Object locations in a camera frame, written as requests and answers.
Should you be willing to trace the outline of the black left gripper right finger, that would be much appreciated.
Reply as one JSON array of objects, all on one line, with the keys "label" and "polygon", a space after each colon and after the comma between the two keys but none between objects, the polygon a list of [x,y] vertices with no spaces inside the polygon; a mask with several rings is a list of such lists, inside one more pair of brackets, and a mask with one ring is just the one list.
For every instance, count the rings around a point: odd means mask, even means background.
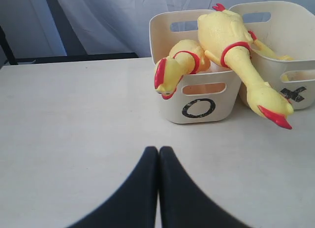
[{"label": "black left gripper right finger", "polygon": [[159,151],[163,228],[248,228],[213,202],[190,178],[170,146]]}]

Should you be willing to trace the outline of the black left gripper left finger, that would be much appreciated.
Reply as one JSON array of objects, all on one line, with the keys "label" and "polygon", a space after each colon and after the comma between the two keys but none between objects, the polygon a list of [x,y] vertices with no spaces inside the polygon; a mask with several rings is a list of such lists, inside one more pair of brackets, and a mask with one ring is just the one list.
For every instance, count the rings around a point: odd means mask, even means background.
[{"label": "black left gripper left finger", "polygon": [[98,208],[71,228],[153,228],[158,196],[158,150],[145,148],[120,187]]}]

